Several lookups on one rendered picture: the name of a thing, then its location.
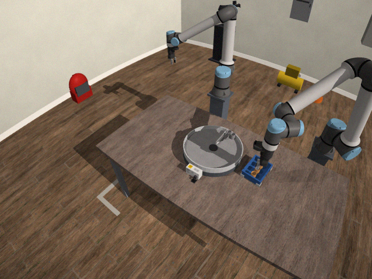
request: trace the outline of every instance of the wall-mounted gray box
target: wall-mounted gray box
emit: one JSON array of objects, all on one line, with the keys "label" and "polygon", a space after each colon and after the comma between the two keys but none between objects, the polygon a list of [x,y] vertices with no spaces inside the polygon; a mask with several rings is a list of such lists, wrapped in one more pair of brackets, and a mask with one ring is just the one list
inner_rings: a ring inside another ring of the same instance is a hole
[{"label": "wall-mounted gray box", "polygon": [[313,0],[293,0],[292,10],[290,11],[290,18],[308,22],[310,12],[312,11]]},{"label": "wall-mounted gray box", "polygon": [[363,37],[361,37],[361,44],[367,47],[372,48],[372,15],[367,24],[367,28],[364,31]]}]

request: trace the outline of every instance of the blue tray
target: blue tray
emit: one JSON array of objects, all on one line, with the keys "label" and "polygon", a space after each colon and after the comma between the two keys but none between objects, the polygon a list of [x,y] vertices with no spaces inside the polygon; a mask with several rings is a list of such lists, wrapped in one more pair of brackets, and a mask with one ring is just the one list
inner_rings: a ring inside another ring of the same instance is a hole
[{"label": "blue tray", "polygon": [[264,166],[261,169],[261,171],[256,175],[256,177],[253,177],[251,175],[251,172],[255,169],[258,158],[260,158],[260,156],[254,155],[254,157],[249,161],[249,163],[246,164],[246,166],[243,168],[240,175],[248,179],[250,182],[258,186],[261,186],[262,181],[264,180],[266,175],[269,173],[269,171],[271,171],[273,164],[268,163],[267,166]]}]

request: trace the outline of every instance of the wooden floor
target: wooden floor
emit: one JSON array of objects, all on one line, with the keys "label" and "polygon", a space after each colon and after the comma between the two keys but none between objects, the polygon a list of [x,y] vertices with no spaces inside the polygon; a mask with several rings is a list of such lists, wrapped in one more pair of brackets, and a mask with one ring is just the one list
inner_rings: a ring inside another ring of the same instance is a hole
[{"label": "wooden floor", "polygon": [[[176,56],[173,65],[166,49],[140,60],[91,85],[89,99],[68,99],[0,143],[0,278],[291,278],[125,171],[130,197],[119,185],[104,196],[120,214],[98,200],[116,177],[96,144],[165,95],[209,110],[212,51],[184,43]],[[263,136],[274,105],[294,90],[277,87],[278,70],[235,58],[228,120]],[[305,81],[302,89],[311,85]],[[354,103],[329,92],[295,115],[303,135],[281,144],[307,157],[327,121],[347,123]],[[346,162],[336,153],[326,165],[350,179],[331,279],[372,278],[371,133],[369,119],[361,154]]]}]

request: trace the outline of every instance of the blue joint cap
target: blue joint cap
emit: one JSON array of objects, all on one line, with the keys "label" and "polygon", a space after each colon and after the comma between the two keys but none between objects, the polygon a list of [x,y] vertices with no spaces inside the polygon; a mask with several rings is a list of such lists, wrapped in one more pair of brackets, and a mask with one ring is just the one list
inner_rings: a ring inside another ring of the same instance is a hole
[{"label": "blue joint cap", "polygon": [[227,66],[218,66],[215,68],[214,74],[221,79],[226,79],[231,76],[231,69]]},{"label": "blue joint cap", "polygon": [[178,46],[180,44],[180,41],[179,39],[177,39],[176,37],[173,37],[171,40],[170,40],[170,43],[172,44],[172,46]]},{"label": "blue joint cap", "polygon": [[331,128],[334,129],[339,129],[339,130],[346,130],[346,124],[340,119],[337,118],[331,118],[328,122],[327,125]]},{"label": "blue joint cap", "polygon": [[286,122],[280,118],[271,119],[267,125],[267,130],[272,134],[280,134],[286,129]]},{"label": "blue joint cap", "polygon": [[298,136],[302,136],[302,134],[304,133],[304,130],[305,130],[304,122],[302,122],[302,120],[299,120],[299,133],[298,133]]},{"label": "blue joint cap", "polygon": [[361,151],[362,149],[360,147],[354,148],[353,150],[342,155],[342,159],[344,159],[345,161],[349,161],[358,156]]},{"label": "blue joint cap", "polygon": [[278,102],[276,105],[274,105],[274,108],[272,109],[272,113],[275,115],[275,110],[277,109],[277,107],[281,104],[282,102]]}]

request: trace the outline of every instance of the white floor marking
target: white floor marking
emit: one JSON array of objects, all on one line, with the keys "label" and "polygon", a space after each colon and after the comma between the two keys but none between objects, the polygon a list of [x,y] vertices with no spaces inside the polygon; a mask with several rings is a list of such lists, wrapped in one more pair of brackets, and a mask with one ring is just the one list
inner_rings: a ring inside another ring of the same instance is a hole
[{"label": "white floor marking", "polygon": [[116,216],[120,214],[119,210],[117,210],[111,203],[109,203],[105,198],[104,195],[106,195],[112,188],[115,187],[115,185],[118,183],[118,180],[116,179],[113,183],[111,183],[106,189],[103,190],[102,193],[100,193],[97,198],[109,209],[114,213]]}]

